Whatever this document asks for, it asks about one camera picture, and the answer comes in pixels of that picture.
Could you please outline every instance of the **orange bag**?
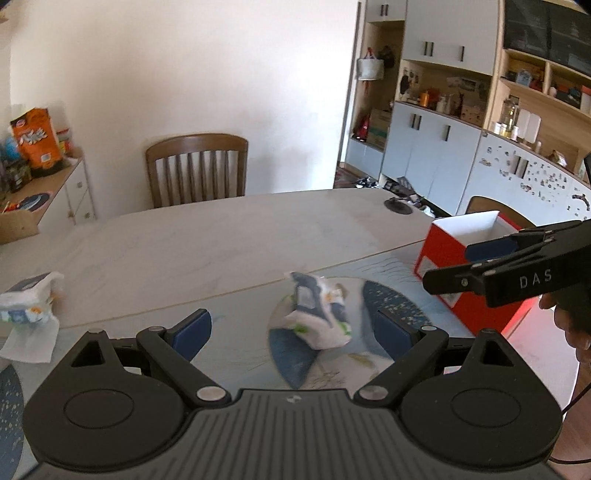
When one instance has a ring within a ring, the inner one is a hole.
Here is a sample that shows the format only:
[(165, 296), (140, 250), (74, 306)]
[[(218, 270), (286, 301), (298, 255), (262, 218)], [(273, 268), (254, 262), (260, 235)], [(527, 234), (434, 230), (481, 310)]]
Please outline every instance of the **orange bag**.
[(46, 108), (34, 108), (11, 123), (21, 155), (34, 177), (45, 177), (64, 168), (57, 135)]

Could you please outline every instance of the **table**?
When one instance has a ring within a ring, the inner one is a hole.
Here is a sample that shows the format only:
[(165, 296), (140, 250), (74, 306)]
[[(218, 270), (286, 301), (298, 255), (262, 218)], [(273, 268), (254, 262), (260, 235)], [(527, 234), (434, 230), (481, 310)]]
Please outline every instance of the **table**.
[[(8, 274), (0, 288), (48, 270), (68, 279), (67, 300), (56, 308), (63, 328), (52, 363), (15, 365), (24, 398), (30, 398), (91, 323), (121, 338), (147, 326), (170, 327), (199, 307), (234, 321), (255, 314), (264, 318), (273, 304), (252, 298), (280, 298), (292, 288), (284, 274), (294, 270), (387, 285), (389, 269), (402, 265), (407, 273), (397, 290), (413, 296), (435, 325), (451, 335), (467, 335), (410, 274), (431, 219), (417, 210), (410, 216), (390, 212), (383, 206), (387, 198), (383, 190), (343, 189), (219, 200), (127, 215), (4, 246), (0, 270)], [(232, 384), (218, 368), (216, 352), (231, 342), (215, 335), (219, 325), (214, 323), (212, 340), (195, 362), (205, 373), (215, 372), (230, 390), (260, 387), (256, 369), (265, 368), (266, 358), (254, 365), (250, 377), (234, 374), (244, 378), (241, 385)], [(257, 328), (261, 337), (267, 320)], [(509, 341), (558, 403), (566, 405), (578, 363), (552, 313), (534, 309)], [(237, 368), (249, 371), (252, 366), (244, 362)], [(25, 446), (17, 475), (32, 465)]]

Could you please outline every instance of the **red box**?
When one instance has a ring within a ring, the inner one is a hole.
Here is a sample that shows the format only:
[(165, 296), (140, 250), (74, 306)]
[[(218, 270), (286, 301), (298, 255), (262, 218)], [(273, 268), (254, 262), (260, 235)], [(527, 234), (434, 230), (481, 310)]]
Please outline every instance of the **red box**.
[[(435, 220), (415, 265), (415, 275), (423, 278), (427, 270), (467, 263), (466, 246), (500, 238), (520, 230), (499, 212), (471, 213)], [(486, 306), (484, 297), (472, 292), (439, 296), (468, 329), (477, 334), (494, 328), (506, 338), (521, 323), (537, 299), (511, 303), (495, 309)]]

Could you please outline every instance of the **white drawer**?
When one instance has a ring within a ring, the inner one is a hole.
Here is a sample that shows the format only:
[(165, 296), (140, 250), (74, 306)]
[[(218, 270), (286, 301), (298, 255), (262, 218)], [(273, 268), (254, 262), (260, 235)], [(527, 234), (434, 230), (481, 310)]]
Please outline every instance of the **white drawer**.
[(80, 206), (74, 215), (74, 221), (76, 222), (76, 225), (95, 221), (95, 209), (92, 206), (92, 200), (90, 199), (90, 193), (88, 191), (80, 202)]
[(70, 200), (70, 207), (72, 207), (73, 212), (77, 211), (80, 207), (80, 203), (87, 190), (86, 169), (84, 162), (80, 162), (66, 180), (66, 191), (68, 192), (68, 199)]

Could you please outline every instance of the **wooden chair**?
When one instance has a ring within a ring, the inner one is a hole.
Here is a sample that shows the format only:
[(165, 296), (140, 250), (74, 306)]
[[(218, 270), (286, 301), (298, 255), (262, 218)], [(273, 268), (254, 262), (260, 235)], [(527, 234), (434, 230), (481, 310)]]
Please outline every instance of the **wooden chair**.
[(531, 223), (522, 214), (514, 211), (511, 207), (486, 197), (472, 197), (470, 199), (470, 203), (468, 204), (468, 208), (466, 209), (466, 213), (490, 212), (491, 210), (500, 211), (509, 220), (522, 228), (535, 227), (533, 223)]
[(244, 196), (247, 156), (248, 141), (226, 134), (183, 135), (152, 145), (146, 165), (154, 207)]

